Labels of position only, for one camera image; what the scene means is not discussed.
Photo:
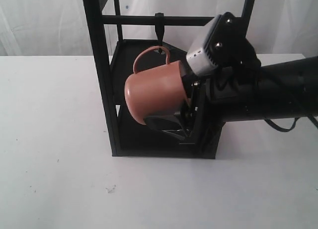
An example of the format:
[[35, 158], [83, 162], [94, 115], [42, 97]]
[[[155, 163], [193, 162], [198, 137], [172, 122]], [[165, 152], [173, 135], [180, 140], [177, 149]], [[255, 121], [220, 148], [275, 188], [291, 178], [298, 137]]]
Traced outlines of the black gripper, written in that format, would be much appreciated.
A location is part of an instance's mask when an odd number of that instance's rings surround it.
[[179, 114], [150, 115], [144, 119], [147, 127], [163, 132], [180, 142], [218, 141], [224, 122], [220, 113], [212, 108], [216, 93], [224, 91], [233, 75], [232, 67], [216, 69], [203, 77], [182, 71], [181, 80], [189, 106], [179, 107]]

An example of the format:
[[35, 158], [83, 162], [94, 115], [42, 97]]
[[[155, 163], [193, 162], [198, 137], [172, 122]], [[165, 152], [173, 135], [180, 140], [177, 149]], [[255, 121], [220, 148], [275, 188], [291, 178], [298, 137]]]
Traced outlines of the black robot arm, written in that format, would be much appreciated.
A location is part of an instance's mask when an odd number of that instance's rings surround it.
[[263, 66], [245, 36], [241, 20], [230, 12], [204, 25], [192, 42], [181, 74], [188, 101], [167, 104], [144, 118], [145, 124], [181, 141], [202, 143], [219, 136], [226, 122], [302, 117], [318, 122], [316, 57]]

